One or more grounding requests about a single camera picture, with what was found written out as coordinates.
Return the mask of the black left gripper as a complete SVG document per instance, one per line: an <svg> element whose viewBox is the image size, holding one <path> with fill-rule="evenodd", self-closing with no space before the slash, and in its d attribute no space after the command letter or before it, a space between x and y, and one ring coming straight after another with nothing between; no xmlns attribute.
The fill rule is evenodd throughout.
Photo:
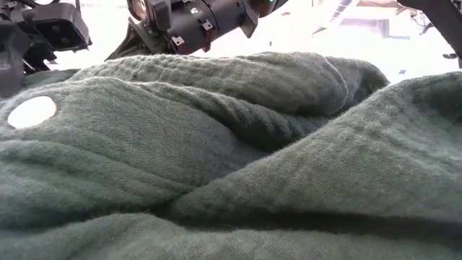
<svg viewBox="0 0 462 260"><path fill-rule="evenodd" d="M44 61L53 61L56 56L33 28L32 15L27 11L55 3L56 0L47 4L35 0L0 0L0 97L11 97L22 89L23 69L50 70Z"/></svg>

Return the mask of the green button shirt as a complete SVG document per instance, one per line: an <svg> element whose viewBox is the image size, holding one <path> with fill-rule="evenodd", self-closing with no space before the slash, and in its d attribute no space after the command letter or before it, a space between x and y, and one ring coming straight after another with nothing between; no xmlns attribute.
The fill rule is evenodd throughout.
<svg viewBox="0 0 462 260"><path fill-rule="evenodd" d="M0 260L462 260L462 71L132 56L0 99Z"/></svg>

